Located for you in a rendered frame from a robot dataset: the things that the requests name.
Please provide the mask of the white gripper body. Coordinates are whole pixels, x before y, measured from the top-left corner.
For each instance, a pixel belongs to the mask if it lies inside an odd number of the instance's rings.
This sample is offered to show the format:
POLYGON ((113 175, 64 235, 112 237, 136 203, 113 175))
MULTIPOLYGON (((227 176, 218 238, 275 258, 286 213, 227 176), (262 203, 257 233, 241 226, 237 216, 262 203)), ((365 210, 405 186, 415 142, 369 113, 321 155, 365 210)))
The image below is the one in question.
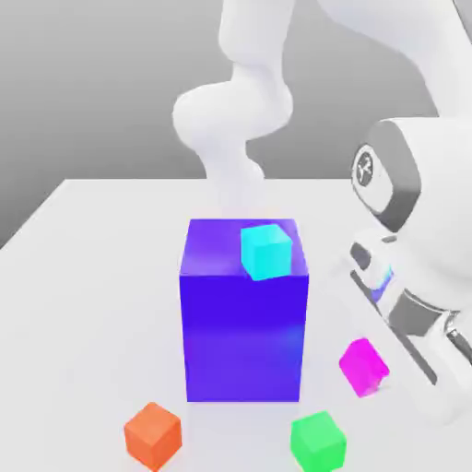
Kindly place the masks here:
POLYGON ((446 424, 462 415, 462 354, 456 337, 443 325, 447 313, 418 304, 408 293, 369 290, 359 274, 341 266, 331 288, 344 303, 356 328, 369 338, 423 415, 446 424))

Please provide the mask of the small green cube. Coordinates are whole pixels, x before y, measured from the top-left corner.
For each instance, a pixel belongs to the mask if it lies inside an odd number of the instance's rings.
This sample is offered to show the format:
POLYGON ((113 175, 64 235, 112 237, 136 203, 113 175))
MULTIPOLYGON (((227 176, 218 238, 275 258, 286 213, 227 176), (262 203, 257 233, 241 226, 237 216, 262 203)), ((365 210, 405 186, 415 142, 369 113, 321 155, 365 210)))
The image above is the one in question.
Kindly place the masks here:
POLYGON ((302 472, 333 472, 345 463, 347 437, 324 410, 291 423, 289 446, 302 472))

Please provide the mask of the small magenta cube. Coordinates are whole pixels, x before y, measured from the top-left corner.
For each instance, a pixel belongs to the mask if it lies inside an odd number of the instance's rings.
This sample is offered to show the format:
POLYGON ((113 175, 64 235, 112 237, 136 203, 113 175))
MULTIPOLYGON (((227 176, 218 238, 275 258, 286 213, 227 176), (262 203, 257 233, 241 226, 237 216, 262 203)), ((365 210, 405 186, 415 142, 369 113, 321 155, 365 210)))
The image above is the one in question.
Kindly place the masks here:
POLYGON ((375 393, 390 374, 387 364, 366 337, 352 341, 338 365, 358 397, 375 393))

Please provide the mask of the small orange cube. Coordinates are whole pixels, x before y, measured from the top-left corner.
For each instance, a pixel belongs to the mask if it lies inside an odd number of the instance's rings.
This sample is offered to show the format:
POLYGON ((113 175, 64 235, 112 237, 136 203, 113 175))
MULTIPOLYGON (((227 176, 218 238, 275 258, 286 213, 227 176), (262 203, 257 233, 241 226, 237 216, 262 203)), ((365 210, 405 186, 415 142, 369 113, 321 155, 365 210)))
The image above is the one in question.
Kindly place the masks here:
POLYGON ((148 403, 124 425, 127 452, 152 472, 158 472, 183 445, 179 417, 148 403))

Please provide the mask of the small cyan cube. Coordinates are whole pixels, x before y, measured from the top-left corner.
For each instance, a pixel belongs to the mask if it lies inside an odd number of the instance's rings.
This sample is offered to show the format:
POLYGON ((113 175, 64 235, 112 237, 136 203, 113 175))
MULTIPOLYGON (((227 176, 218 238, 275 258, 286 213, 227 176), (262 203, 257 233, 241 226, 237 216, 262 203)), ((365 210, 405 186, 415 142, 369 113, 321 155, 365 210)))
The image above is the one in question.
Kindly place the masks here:
POLYGON ((241 261, 252 280, 291 273, 292 239, 278 224, 241 229, 241 261))

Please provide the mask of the large blue box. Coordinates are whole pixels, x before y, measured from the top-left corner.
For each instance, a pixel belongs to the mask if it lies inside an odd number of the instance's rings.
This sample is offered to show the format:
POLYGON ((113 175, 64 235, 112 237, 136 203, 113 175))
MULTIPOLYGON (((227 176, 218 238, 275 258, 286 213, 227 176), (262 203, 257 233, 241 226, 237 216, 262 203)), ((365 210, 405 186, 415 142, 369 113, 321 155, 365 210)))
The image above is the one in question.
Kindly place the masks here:
POLYGON ((179 274, 186 397, 190 402, 296 402, 300 398, 309 270, 294 220, 291 272, 255 281, 241 232, 261 219, 193 218, 179 274))

